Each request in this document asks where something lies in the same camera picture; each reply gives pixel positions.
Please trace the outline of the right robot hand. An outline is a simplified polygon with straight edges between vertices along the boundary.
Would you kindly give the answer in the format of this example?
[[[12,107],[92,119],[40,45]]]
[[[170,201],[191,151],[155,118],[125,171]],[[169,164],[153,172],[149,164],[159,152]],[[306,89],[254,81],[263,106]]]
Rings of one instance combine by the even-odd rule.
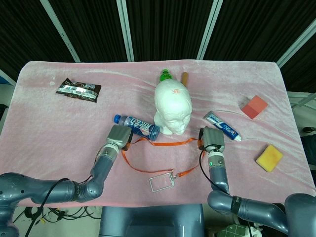
[[[216,128],[204,127],[199,131],[197,146],[201,151],[223,152],[225,149],[224,134]]]

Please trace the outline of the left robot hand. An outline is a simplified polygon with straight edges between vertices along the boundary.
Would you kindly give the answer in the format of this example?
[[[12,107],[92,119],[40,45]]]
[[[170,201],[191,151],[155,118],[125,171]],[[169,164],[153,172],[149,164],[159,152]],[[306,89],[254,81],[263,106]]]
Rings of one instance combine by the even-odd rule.
[[[130,127],[113,125],[106,139],[106,144],[114,144],[119,150],[127,151],[130,147],[132,137],[133,132]]]

